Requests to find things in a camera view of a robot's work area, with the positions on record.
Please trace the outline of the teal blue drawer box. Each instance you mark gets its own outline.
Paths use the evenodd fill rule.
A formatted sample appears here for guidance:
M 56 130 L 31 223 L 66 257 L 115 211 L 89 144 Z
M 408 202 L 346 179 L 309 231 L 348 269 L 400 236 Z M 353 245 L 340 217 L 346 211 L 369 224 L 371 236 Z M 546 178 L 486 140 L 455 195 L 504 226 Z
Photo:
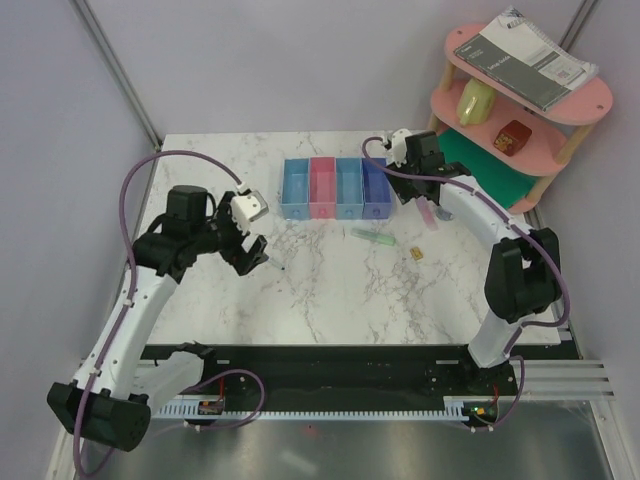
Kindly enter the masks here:
M 364 208 L 360 158 L 336 159 L 336 218 L 358 220 Z

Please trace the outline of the pink highlighter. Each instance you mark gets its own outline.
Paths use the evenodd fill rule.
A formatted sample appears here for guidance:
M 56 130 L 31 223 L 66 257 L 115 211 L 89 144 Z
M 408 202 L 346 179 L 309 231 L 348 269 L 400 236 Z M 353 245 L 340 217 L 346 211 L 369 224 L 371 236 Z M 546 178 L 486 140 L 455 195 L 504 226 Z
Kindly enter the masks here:
M 416 207 L 421 214 L 421 217 L 430 231 L 437 231 L 438 225 L 435 220 L 434 214 L 429 206 L 429 202 L 424 197 L 420 197 L 416 200 Z

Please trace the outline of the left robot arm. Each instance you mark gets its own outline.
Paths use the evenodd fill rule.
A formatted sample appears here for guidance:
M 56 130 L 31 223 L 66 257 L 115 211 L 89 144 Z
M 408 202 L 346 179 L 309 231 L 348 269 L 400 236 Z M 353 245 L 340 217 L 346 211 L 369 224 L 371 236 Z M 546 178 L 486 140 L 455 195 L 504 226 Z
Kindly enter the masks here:
M 168 360 L 144 374 L 141 355 L 168 300 L 199 256 L 219 254 L 244 276 L 265 263 L 267 241 L 243 243 L 253 221 L 268 212 L 257 191 L 226 192 L 215 201 L 204 188 L 173 187 L 166 210 L 132 245 L 134 265 L 88 358 L 67 383 L 56 382 L 47 403 L 76 442 L 89 440 L 129 452 L 151 418 L 180 393 L 208 393 L 219 369 L 206 359 L 214 350 L 197 342 L 177 346 Z

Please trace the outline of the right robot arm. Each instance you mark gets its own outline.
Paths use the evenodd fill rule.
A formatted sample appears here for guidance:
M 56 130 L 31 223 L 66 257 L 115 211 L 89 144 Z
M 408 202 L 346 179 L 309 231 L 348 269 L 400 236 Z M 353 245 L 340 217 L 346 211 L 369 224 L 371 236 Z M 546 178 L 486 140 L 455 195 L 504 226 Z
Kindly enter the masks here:
M 483 392 L 494 381 L 492 367 L 504 363 L 522 331 L 547 326 L 537 317 L 552 303 L 570 305 L 561 275 L 559 240 L 549 228 L 535 229 L 491 199 L 471 170 L 448 163 L 435 132 L 399 129 L 383 141 L 392 188 L 401 202 L 424 198 L 460 220 L 489 250 L 484 284 L 487 315 L 468 345 L 472 360 L 458 368 L 467 392 Z

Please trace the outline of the pink drawer box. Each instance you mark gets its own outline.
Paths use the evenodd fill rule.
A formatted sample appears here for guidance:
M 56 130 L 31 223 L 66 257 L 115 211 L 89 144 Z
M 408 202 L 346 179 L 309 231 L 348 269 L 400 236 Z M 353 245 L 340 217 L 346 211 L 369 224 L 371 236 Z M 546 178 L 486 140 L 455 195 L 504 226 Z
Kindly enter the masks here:
M 312 219 L 335 217 L 336 162 L 334 157 L 310 159 L 309 208 Z

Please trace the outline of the purple drawer box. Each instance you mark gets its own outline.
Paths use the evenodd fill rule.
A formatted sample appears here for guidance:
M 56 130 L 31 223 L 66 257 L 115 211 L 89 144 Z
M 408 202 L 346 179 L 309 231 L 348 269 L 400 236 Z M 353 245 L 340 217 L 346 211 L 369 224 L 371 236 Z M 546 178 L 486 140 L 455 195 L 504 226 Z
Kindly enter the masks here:
M 362 218 L 366 220 L 388 219 L 392 212 L 391 188 L 385 173 L 386 160 L 373 158 L 362 160 L 364 208 Z

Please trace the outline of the light blue drawer box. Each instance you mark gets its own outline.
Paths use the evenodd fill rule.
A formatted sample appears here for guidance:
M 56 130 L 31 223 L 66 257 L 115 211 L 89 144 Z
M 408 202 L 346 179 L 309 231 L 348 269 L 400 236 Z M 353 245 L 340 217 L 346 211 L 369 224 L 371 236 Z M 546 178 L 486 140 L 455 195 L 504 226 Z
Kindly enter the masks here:
M 280 206 L 285 219 L 304 221 L 311 218 L 309 175 L 309 158 L 284 160 Z

